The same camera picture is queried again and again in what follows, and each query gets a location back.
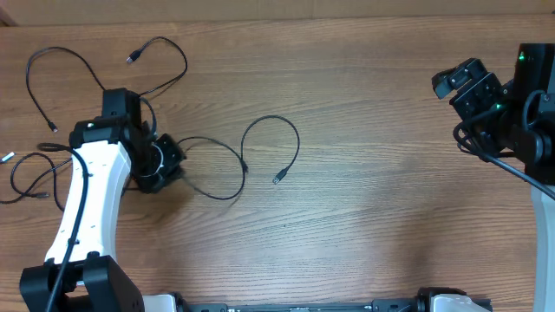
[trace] wooden table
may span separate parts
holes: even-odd
[[[430,78],[479,57],[509,80],[521,42],[553,41],[552,16],[3,28],[0,152],[14,151],[17,160],[39,142],[67,143],[78,120],[100,114],[101,90],[82,63],[51,53],[31,74],[60,128],[51,133],[25,89],[34,51],[74,49],[107,88],[142,91],[182,66],[162,43],[125,63],[153,36],[174,39],[190,62],[181,81],[150,97],[160,133],[205,135],[237,148],[252,120],[281,114],[297,125],[302,146],[273,185],[295,136],[279,120],[255,126],[245,142],[251,170],[235,203],[195,194],[182,181],[156,195],[126,195],[118,258],[143,293],[233,304],[364,302],[440,285],[492,298],[497,311],[531,309],[530,187],[458,151],[458,117],[434,96]],[[67,156],[52,155],[55,162]],[[199,145],[187,157],[187,174],[201,187],[221,195],[238,187],[238,162],[222,147]],[[14,163],[0,165],[2,199],[15,197]],[[17,184],[47,167],[30,159]],[[60,173],[64,202],[69,172]],[[52,199],[0,206],[2,310],[25,310],[21,271],[42,263],[61,216]]]

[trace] usb connector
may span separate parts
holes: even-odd
[[[11,152],[9,154],[7,154],[6,156],[2,157],[2,159],[0,159],[0,164],[3,164],[5,162],[8,162],[8,160],[10,160],[12,157],[16,156],[15,153]]]
[[[35,194],[34,196],[35,198],[49,198],[50,194],[46,193],[46,192],[40,192]]]
[[[274,177],[274,179],[273,179],[272,182],[273,182],[274,184],[279,183],[279,181],[281,181],[281,180],[285,177],[285,175],[287,174],[287,171],[288,171],[288,170],[289,170],[289,168],[285,168],[285,169],[283,169],[282,171],[280,171],[278,174],[276,174],[276,177]]]
[[[127,58],[127,62],[128,62],[128,63],[132,63],[132,62],[137,61],[137,59],[139,58],[139,56],[140,56],[141,53],[142,53],[142,51],[139,50],[139,49],[133,51],[133,52],[129,55],[129,57]]]
[[[52,121],[49,120],[48,123],[49,123],[49,128],[50,128],[50,130],[52,130],[53,133],[57,133],[57,132],[58,132],[58,127],[56,127],[56,125],[54,124],[54,122],[52,122]]]

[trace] cable plug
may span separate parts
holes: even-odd
[[[12,157],[16,156],[15,153],[11,152],[9,154],[7,154],[6,156],[2,157],[2,159],[0,159],[0,164],[4,164],[7,163],[8,160],[10,160]]]
[[[132,63],[137,61],[137,59],[139,58],[140,54],[142,53],[141,50],[135,50],[133,52],[131,52],[131,54],[129,55],[129,57],[127,58],[127,62],[128,63]]]
[[[241,163],[241,169],[243,170],[244,173],[248,173],[249,172],[249,166],[246,165],[245,161],[242,159],[239,159],[239,162]]]
[[[54,124],[54,122],[49,120],[49,128],[50,130],[52,130],[53,133],[57,133],[58,132],[58,127],[56,127],[56,125]]]
[[[35,197],[36,198],[49,198],[50,194],[48,194],[46,192],[40,192],[40,193],[35,194]]]
[[[285,175],[287,174],[287,171],[289,170],[289,168],[285,168],[282,171],[280,171],[278,174],[276,174],[276,177],[273,179],[273,183],[277,184],[279,183],[279,181],[281,181]]]

